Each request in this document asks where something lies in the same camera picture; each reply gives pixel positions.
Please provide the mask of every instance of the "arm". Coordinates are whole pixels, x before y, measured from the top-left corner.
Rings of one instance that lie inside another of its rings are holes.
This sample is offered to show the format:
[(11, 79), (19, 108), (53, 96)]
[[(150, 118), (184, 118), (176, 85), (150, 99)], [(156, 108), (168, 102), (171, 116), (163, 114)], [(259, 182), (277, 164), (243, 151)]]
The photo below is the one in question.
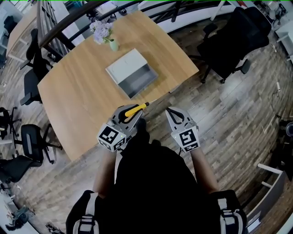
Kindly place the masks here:
[(111, 152), (101, 147), (102, 160), (98, 168), (93, 192), (98, 192), (101, 198), (105, 198), (114, 184), (116, 152)]
[(219, 191), (219, 186), (211, 166), (207, 162), (201, 148), (190, 152), (198, 184), (208, 193)]

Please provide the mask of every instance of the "metal railing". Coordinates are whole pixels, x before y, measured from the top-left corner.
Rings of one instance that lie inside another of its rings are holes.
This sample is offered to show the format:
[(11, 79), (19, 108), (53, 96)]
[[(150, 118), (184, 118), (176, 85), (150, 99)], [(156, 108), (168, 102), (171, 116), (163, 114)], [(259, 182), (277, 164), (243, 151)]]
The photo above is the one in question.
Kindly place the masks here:
[[(51, 4), (48, 1), (38, 1), (37, 25), (39, 29), (38, 41), (40, 48), (47, 49), (49, 52), (57, 57), (57, 61), (60, 60), (75, 47), (72, 41), (76, 39), (79, 35), (84, 33), (86, 30), (88, 30), (90, 23), (84, 26), (81, 30), (79, 30), (70, 38), (67, 38), (62, 33), (62, 31), (66, 29), (70, 24), (81, 18), (83, 15), (87, 14), (88, 12), (94, 11), (97, 7), (104, 4), (105, 2), (107, 1), (89, 1), (83, 6), (73, 10), (68, 16), (66, 16), (63, 20), (57, 23)], [(119, 6), (98, 17), (97, 20), (101, 21), (126, 7), (141, 2), (142, 1), (132, 1), (125, 5)], [(160, 23), (168, 19), (171, 19), (171, 22), (175, 22), (177, 16), (200, 9), (217, 6), (219, 1), (165, 1), (141, 9), (141, 11), (145, 12), (170, 3), (174, 4), (168, 9), (155, 13), (149, 17), (156, 17), (154, 19), (155, 23)]]

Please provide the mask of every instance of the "yellow handle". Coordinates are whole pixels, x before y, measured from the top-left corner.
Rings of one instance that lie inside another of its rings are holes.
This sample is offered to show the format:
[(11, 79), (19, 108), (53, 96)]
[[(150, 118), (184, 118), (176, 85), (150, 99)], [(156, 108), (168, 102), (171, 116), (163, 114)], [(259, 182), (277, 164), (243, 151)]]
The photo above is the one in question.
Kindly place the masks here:
[(141, 104), (140, 106), (134, 107), (133, 109), (125, 112), (125, 116), (129, 117), (134, 115), (136, 112), (138, 112), (140, 109), (146, 108), (148, 105), (146, 103)]

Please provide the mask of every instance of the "table top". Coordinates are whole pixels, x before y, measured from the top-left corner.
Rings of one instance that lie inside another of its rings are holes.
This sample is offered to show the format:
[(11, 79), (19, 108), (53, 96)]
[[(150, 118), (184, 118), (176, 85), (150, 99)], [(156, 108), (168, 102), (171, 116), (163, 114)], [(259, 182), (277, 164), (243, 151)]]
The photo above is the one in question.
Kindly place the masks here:
[[(120, 44), (87, 38), (64, 56), (38, 84), (52, 127), (71, 160), (94, 147), (101, 125), (122, 105), (151, 102), (198, 72), (184, 51), (141, 11), (114, 22)], [(156, 81), (130, 99), (111, 79), (106, 67), (136, 48), (158, 73)]]
[(22, 19), (17, 23), (9, 36), (7, 45), (7, 54), (9, 54), (14, 48), (16, 42), (22, 37), (27, 27), (37, 18), (37, 4), (35, 4), (29, 12), (27, 12)]

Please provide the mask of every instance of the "wall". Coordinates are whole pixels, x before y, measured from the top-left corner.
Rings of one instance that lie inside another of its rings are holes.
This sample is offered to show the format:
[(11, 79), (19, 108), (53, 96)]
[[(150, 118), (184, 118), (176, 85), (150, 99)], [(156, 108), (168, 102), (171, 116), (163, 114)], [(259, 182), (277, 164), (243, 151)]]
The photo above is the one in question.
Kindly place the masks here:
[[(69, 12), (65, 7), (64, 2), (66, 1), (50, 1), (52, 7), (54, 8), (54, 14), (55, 14), (57, 22), (60, 22), (62, 19), (64, 19), (66, 16), (69, 15)], [(76, 23), (72, 23), (62, 32), (64, 33), (65, 36), (67, 36), (67, 38), (70, 38), (74, 34), (76, 34), (78, 31), (79, 29)], [(72, 43), (74, 45), (78, 45), (83, 41), (84, 41), (83, 35), (79, 35), (76, 39), (72, 41)]]
[(283, 5), (286, 11), (289, 12), (293, 10), (293, 3), (291, 1), (281, 1), (280, 3)]
[(19, 22), (23, 14), (9, 1), (2, 1), (0, 4), (0, 12), (2, 10), (5, 10), (7, 13), (0, 18), (0, 36), (2, 35), (2, 32), (5, 32), (4, 29), (4, 20), (8, 16), (13, 16), (15, 22)]

